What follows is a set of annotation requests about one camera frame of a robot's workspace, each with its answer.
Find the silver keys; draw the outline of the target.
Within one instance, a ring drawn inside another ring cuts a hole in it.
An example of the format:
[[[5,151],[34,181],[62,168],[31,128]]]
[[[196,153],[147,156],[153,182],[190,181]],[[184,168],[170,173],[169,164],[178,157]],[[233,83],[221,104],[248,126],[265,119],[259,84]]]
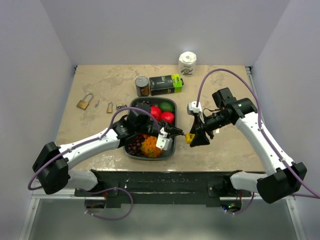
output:
[[[98,100],[98,101],[94,104],[94,110],[96,110],[99,105],[100,105],[100,100]]]

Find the large brass padlock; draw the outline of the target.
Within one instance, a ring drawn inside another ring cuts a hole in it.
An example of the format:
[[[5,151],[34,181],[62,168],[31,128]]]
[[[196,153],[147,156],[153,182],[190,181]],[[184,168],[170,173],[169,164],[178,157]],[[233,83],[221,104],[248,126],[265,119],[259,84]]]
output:
[[[94,94],[89,92],[87,93],[76,105],[77,108],[86,110],[91,102],[91,100],[94,98]]]

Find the small brass padlock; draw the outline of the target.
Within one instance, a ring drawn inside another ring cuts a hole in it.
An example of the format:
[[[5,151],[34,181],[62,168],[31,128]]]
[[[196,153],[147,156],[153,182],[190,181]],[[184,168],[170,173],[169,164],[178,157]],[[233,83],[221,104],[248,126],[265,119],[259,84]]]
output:
[[[113,113],[113,103],[109,102],[107,105],[107,109],[106,109],[106,113],[107,114],[112,114]]]

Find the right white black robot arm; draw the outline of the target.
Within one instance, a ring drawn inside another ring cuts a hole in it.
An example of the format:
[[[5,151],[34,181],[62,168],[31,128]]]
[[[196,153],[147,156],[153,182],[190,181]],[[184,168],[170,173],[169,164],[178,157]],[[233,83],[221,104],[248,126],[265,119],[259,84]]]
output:
[[[274,203],[296,193],[307,173],[306,166],[295,163],[280,148],[264,127],[256,106],[249,98],[237,100],[229,88],[213,93],[218,112],[205,116],[197,101],[187,105],[187,113],[194,117],[188,137],[190,147],[205,146],[214,138],[214,131],[232,124],[246,137],[262,162],[264,173],[236,170],[224,176],[223,192],[230,197],[240,190],[258,193],[268,203]]]

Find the yellow black padlock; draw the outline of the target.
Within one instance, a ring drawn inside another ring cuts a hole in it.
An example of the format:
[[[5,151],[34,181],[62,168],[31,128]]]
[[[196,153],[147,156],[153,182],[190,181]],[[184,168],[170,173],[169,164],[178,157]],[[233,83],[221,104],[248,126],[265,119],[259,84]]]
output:
[[[193,139],[195,138],[195,134],[194,133],[187,133],[185,136],[184,136],[184,140],[185,140],[185,143],[190,145],[193,141]]]

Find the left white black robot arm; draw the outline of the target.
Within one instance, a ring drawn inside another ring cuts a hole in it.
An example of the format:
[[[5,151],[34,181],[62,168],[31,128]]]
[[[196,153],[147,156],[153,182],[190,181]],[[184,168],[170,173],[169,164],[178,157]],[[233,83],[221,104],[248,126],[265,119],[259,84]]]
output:
[[[93,171],[78,170],[75,168],[77,165],[100,153],[128,145],[137,134],[156,137],[155,146],[163,151],[171,148],[176,136],[184,135],[183,130],[173,124],[156,120],[147,104],[126,107],[125,110],[128,114],[118,121],[112,119],[109,126],[97,134],[60,146],[54,142],[47,143],[32,166],[34,175],[27,188],[36,190],[32,183],[38,180],[38,188],[47,195],[69,188],[99,196],[104,184]]]

